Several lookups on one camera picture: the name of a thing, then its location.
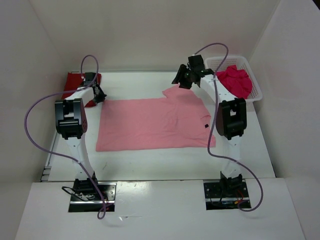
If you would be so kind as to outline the dark red t shirt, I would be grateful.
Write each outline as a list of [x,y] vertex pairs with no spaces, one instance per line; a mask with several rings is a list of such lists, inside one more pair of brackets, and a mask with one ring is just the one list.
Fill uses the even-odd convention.
[[[93,86],[95,85],[99,85],[101,83],[101,78],[102,75],[99,73],[98,74],[98,79],[96,81],[96,83],[93,84]],[[66,80],[66,84],[64,86],[64,91],[71,91],[71,90],[76,90],[79,87],[83,86],[83,79],[80,73],[71,73],[69,72],[67,74],[67,80]]]

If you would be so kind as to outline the light pink t shirt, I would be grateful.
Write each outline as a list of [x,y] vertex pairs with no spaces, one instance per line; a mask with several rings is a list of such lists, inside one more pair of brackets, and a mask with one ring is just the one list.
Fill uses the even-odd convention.
[[173,86],[161,98],[102,104],[97,152],[215,147],[211,114],[189,89]]

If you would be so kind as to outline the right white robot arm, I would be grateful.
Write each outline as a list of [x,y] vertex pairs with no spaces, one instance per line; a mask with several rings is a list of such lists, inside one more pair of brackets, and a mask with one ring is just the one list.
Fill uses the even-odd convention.
[[221,197],[232,196],[243,181],[239,162],[241,140],[247,128],[246,100],[237,98],[227,90],[216,74],[211,69],[205,69],[203,64],[195,68],[180,65],[172,83],[183,89],[190,89],[192,84],[196,84],[214,99],[216,110],[212,126],[227,144],[221,156],[227,161],[220,171],[219,191]]

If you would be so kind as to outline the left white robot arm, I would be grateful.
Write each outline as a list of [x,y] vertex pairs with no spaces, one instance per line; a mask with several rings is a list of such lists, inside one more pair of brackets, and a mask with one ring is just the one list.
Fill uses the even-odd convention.
[[57,133],[66,141],[71,156],[77,160],[74,163],[76,176],[72,188],[73,195],[81,201],[91,201],[99,196],[100,187],[97,185],[98,181],[90,164],[85,142],[88,129],[85,106],[90,101],[95,104],[101,103],[107,95],[98,84],[87,89],[79,87],[77,90],[66,99],[55,101],[55,126]]

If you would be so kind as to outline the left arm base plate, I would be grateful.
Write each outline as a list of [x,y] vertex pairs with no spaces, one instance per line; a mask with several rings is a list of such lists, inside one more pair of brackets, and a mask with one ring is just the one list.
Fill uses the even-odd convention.
[[[106,203],[106,212],[114,212],[117,184],[115,182],[98,182],[97,187]],[[70,194],[69,213],[97,213],[103,207],[102,199],[93,186],[76,189],[76,184],[74,184],[73,187],[64,187],[64,189]]]

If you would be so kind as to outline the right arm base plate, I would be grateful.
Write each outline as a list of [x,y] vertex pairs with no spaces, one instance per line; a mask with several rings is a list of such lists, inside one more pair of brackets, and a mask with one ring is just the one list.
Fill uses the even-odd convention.
[[243,180],[240,187],[235,190],[223,191],[219,180],[206,180],[203,182],[206,210],[232,210],[240,207],[251,209],[247,184]]

